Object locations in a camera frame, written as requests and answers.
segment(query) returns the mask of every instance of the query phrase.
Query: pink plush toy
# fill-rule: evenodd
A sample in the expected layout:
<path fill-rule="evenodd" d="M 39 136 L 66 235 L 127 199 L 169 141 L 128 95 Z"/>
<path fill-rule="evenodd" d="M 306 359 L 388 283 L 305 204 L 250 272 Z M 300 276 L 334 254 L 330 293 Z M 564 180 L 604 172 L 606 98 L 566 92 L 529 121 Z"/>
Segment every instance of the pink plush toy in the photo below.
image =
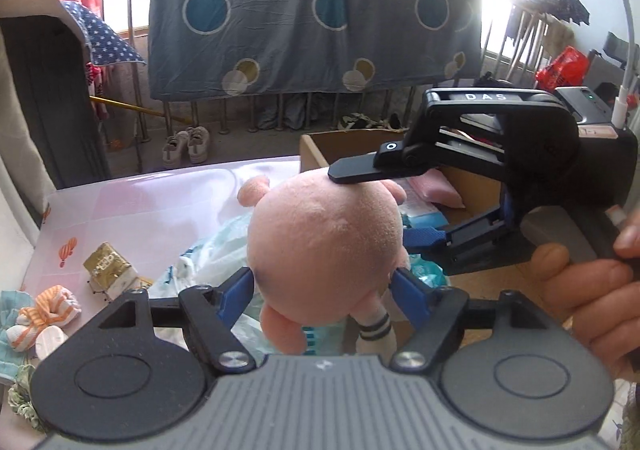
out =
<path fill-rule="evenodd" d="M 285 354 L 302 354 L 302 326 L 321 327 L 352 316 L 360 325 L 358 353 L 388 360 L 396 336 L 379 296 L 407 262 L 392 181 L 336 185 L 327 169 L 303 172 L 270 191 L 257 176 L 238 193 L 255 206 L 247 256 L 264 298 L 260 324 Z"/>

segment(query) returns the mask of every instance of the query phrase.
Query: pink package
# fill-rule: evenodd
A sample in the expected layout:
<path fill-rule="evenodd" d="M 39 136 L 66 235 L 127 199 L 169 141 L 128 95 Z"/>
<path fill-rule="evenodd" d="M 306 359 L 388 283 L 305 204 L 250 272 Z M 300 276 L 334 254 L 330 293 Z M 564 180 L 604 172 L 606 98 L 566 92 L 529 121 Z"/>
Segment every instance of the pink package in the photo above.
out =
<path fill-rule="evenodd" d="M 458 191 L 438 169 L 430 169 L 408 180 L 418 196 L 429 203 L 440 203 L 449 208 L 465 207 Z"/>

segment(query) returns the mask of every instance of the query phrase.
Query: cardboard box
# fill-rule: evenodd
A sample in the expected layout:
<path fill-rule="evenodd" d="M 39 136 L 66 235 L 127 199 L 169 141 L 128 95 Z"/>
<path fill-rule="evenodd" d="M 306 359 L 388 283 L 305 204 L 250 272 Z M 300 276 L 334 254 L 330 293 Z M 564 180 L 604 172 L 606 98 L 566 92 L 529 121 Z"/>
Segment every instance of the cardboard box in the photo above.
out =
<path fill-rule="evenodd" d="M 334 161 L 348 156 L 359 156 L 377 151 L 386 141 L 402 140 L 402 133 L 381 129 L 355 131 L 329 131 L 303 135 L 300 138 L 300 170 L 328 167 Z M 475 215 L 487 211 L 498 204 L 500 183 L 481 175 L 452 167 L 444 167 L 442 172 L 462 196 L 466 209 L 444 209 L 443 214 L 451 225 L 459 224 Z M 464 275 L 450 276 L 453 286 L 464 289 L 475 299 L 497 299 L 503 289 L 523 292 L 533 302 L 542 305 L 536 283 L 528 276 L 528 264 L 478 271 Z M 396 325 L 399 343 L 402 344 L 412 333 L 408 323 Z M 488 332 L 468 332 L 465 342 L 485 338 Z"/>

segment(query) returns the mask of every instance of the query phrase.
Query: table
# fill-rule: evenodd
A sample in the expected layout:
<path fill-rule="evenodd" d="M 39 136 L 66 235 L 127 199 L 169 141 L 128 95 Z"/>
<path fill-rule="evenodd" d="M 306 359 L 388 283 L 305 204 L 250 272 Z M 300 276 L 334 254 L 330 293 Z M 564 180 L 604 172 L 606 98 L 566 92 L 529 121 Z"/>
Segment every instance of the table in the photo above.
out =
<path fill-rule="evenodd" d="M 158 172 L 59 190 L 49 197 L 50 213 L 40 232 L 23 288 L 35 297 L 55 284 L 71 290 L 82 313 L 68 327 L 77 331 L 106 305 L 94 294 L 82 266 L 101 243 L 109 242 L 144 277 L 156 279 L 198 239 L 244 213 L 236 201 L 241 185 L 264 174 L 271 186 L 300 171 L 298 156 L 236 161 Z M 76 239 L 73 253 L 60 248 Z M 0 412 L 0 449 L 29 450 L 42 437 L 6 405 Z"/>

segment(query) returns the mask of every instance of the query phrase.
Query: pair of sneakers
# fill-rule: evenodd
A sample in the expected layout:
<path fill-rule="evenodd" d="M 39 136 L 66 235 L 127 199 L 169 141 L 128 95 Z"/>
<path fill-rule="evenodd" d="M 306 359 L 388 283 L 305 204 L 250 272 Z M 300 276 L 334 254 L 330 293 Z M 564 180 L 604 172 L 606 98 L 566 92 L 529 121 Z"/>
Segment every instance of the pair of sneakers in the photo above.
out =
<path fill-rule="evenodd" d="M 191 163 L 203 163 L 209 157 L 209 131 L 204 127 L 189 127 L 168 137 L 162 148 L 162 164 L 165 169 L 180 167 L 182 153 L 187 150 Z"/>

